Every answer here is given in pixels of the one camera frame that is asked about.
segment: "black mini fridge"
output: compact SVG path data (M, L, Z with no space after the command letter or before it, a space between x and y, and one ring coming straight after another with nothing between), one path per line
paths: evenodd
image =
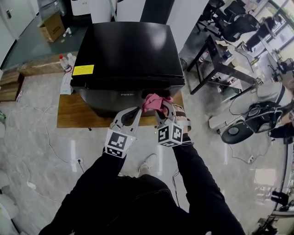
M90 25L72 78L73 89L100 117L142 107L148 94L173 97L185 84L170 27L146 22Z

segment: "shoe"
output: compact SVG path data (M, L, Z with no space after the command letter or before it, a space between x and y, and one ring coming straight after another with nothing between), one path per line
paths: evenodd
M272 137L271 137L271 131L267 131L267 132L266 132L266 135L267 135L267 137L271 138L271 142L273 142L273 141L276 140L275 138L272 138Z
M151 167L153 167L156 163L157 155L155 153L151 154L145 162L139 167L138 171L140 172L142 168L147 167L149 170Z

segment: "water bottle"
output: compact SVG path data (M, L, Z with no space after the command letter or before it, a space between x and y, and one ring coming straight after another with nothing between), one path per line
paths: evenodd
M71 67L74 67L74 63L76 59L77 59L76 56L73 56L72 53L68 53L68 63Z
M202 54L202 56L199 58L199 62L202 63L209 55L209 52L206 51Z
M219 77L220 77L220 73L216 73L215 75L213 75L212 79L214 80L214 79L217 79Z
M70 66L68 60L63 57L63 55L59 56L59 62L60 62L60 65L61 65L61 67L63 67L65 72L69 73L70 71L72 71L72 67Z

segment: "power cable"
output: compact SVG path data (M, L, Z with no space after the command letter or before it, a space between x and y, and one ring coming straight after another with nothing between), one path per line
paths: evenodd
M268 153L268 151L269 151L269 149L270 149L270 147L271 147L271 142L269 143L269 146L268 146L268 148L267 148L265 154L259 154L259 155L258 155L258 156L257 156L252 162L250 162L250 163L248 163L247 161L245 161L245 160L243 160L243 159L241 159L241 158L239 158L239 157L234 157L233 149L232 149L231 145L229 145L229 144L227 144L227 145L230 147L230 149L231 149L231 151L232 151L232 158L235 158L235 159L241 160L242 162L244 162L244 163L246 163L246 164L248 164L248 165L251 165L251 164L253 164L253 163L257 160L258 157L260 157L260 156L265 156L265 155Z
M233 122L235 122L239 117L235 118L235 119L234 119L233 121L231 121L229 124L227 124L227 125L225 125L225 126L219 128L218 130L223 129L223 128L227 127L228 125L231 125L231 124L232 124Z
M175 197L176 197L176 201L178 202L178 207L180 208L180 204L179 204L179 199L178 199L178 193L176 191L176 184L175 184L175 177L179 175L179 169L177 168L174 172L174 175L172 177L172 182L173 182L173 185L174 185L174 188L175 188Z
M53 147L52 147L51 144L50 144L50 137L49 137L48 128L47 128L47 125L46 125L46 123L45 123L45 121L44 121L44 115L45 115L45 114L53 115L53 116L56 116L56 115L57 115L57 114L53 114L53 113L47 113L47 111L48 111L51 107L57 107L57 106L53 106L53 105L51 105L51 106L47 107L45 111L43 111L42 109L38 109L38 108L36 108L36 107L31 107L30 105L25 105L24 107L21 108L20 111L11 111L11 112L10 112L9 117L8 117L8 120L7 120L8 125L9 125L9 122L10 122L11 114L12 114L12 113L17 113L17 112L22 112L22 111L24 110L25 107L30 107L30 108L33 108L33 109L36 109L36 110L38 110L38 111L43 112L42 117L41 117L41 120L42 120L42 122L43 122L43 124L44 124L44 126L45 126L45 129L46 129L46 134L47 134L47 138L48 138L48 145L49 145L49 147L52 149L54 155L55 155L59 160L61 160L63 163L71 164L71 162L66 162L66 161L62 160L62 159L61 159L61 158L55 153ZM8 133L8 128L6 128L5 137L4 137L4 144L5 144L5 145L6 145L6 137L7 137L7 133ZM15 155L12 155L12 156L14 156L14 157L16 157L18 160L20 160L20 161L24 164L24 166L26 167L27 172L28 172L28 179L27 179L27 186L28 186L28 187L34 189L35 192L36 192L38 195L40 195L40 196L42 196L42 197L44 197L44 198L47 198L47 199L49 199L49 200L51 200L51 201L53 201L53 202L56 202L56 203L58 203L58 204L61 204L60 202L55 201L55 200L53 200L53 199L51 199L51 198L49 198L49 197L47 197L47 196L45 196L45 195L43 195L43 194L37 192L37 191L36 191L36 185L33 184L33 183L31 183L31 182L29 181L30 176L31 176L31 173L30 173L30 170L28 169L27 165L26 165L26 164L24 163L24 161L23 161L22 159L20 159L19 157L15 156Z
M85 173L84 170L83 170L83 168L82 168L82 166L81 166L81 160L78 160L78 163L79 163L79 166L81 167L83 173Z
M229 106L229 112L230 112L232 115L234 115L234 116L239 116L239 117L240 117L240 116L242 116L242 115L245 115L245 114L251 112L251 110L248 110L247 112L240 113L240 114L232 113L232 112L231 112L231 106L233 105L233 103L234 103L234 101L235 101L236 99L237 99L237 98L235 98L235 99L231 102L231 104L230 104L230 106Z

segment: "robotic arm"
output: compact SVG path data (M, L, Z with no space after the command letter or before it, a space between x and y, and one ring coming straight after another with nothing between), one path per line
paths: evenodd
M174 147L183 144L183 128L191 126L190 120L179 121L174 106L162 101L162 106L167 109L167 117L164 113L156 111L155 116L158 122L158 143L166 147ZM136 131L139 125L142 110L139 107L132 107L119 112L107 131L105 141L105 152L120 158L124 158L136 138ZM134 119L130 126L127 122Z

